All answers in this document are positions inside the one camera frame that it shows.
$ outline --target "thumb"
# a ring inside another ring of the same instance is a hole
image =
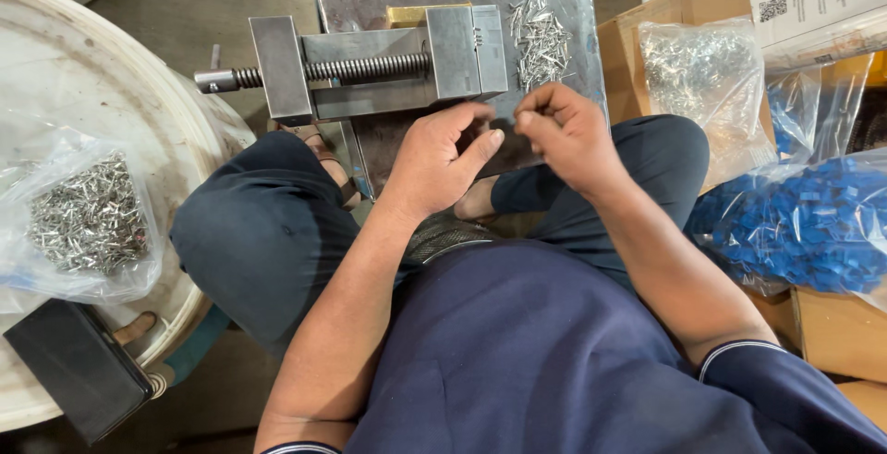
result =
[[[476,176],[483,165],[486,165],[490,158],[496,154],[502,141],[504,141],[504,132],[498,128],[484,133],[471,142],[471,145],[455,161],[455,164],[465,172],[471,172],[472,176]]]
[[[542,152],[552,150],[566,137],[556,121],[551,117],[540,115],[536,111],[518,113],[515,131],[526,135],[530,142],[535,143]]]

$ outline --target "sleeve stripe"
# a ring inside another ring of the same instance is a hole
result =
[[[711,352],[708,357],[705,358],[705,362],[703,363],[703,369],[699,371],[699,382],[704,383],[705,380],[705,371],[709,369],[709,364],[714,358],[723,354],[726,350],[730,348],[736,348],[738,346],[763,346],[765,348],[772,348],[773,350],[779,350],[781,352],[786,352],[785,348],[781,346],[773,345],[772,343],[767,343],[765,341],[734,341],[733,343],[727,343],[725,346],[721,346],[714,352]]]
[[[283,447],[266,450],[264,454],[289,454],[290,452],[308,452],[311,454],[340,454],[338,450],[317,445],[316,443],[307,445],[285,445]]]

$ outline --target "floor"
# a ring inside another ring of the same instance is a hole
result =
[[[594,0],[598,23],[640,0]],[[250,16],[291,14],[301,33],[318,32],[314,0],[95,0],[89,5],[190,77],[207,68],[214,43],[224,65],[255,63]],[[225,95],[257,133],[267,129],[259,89]],[[336,148],[343,153],[340,144]],[[366,205],[360,214],[365,214]],[[181,385],[148,403],[105,440],[87,449],[63,418],[0,435],[0,451],[22,454],[227,454],[250,452],[277,363],[236,329],[216,342]]]

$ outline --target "steel work surface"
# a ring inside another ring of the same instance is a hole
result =
[[[466,0],[317,0],[320,17],[326,32],[379,30],[385,27],[386,6],[425,6],[456,4]],[[518,0],[470,0],[473,5],[495,4],[499,7],[503,20],[503,40],[505,62],[508,68],[509,91],[493,97],[488,103],[496,107],[499,117],[492,123],[493,128],[502,128],[505,141],[498,154],[481,171],[479,177],[494,176],[530,165],[538,165],[540,160],[532,154],[529,142],[515,135],[511,129],[514,123],[512,111],[523,97],[517,85],[517,60],[519,51],[508,34],[505,19],[510,14],[509,3]],[[594,6],[592,0],[548,0],[560,23],[573,34],[569,45],[572,56],[566,74],[575,73],[563,80],[565,85],[577,90],[583,96],[593,99],[606,112],[604,98],[601,55],[598,51],[595,33]],[[350,124],[354,130],[357,148],[350,148],[355,166],[362,166],[373,198],[379,196],[391,171],[397,149],[403,141],[406,130],[417,117],[426,111],[400,111],[397,113],[354,117]]]

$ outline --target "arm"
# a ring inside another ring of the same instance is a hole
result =
[[[742,290],[693,246],[619,160],[597,104],[550,83],[518,105],[516,131],[594,205],[638,296],[698,364],[734,339],[776,337]]]
[[[369,395],[406,244],[423,219],[465,194],[496,153],[501,130],[477,137],[462,156],[456,151],[462,130],[493,116],[490,106],[463,103],[407,132],[383,194],[286,350],[255,452],[295,441],[345,446]]]

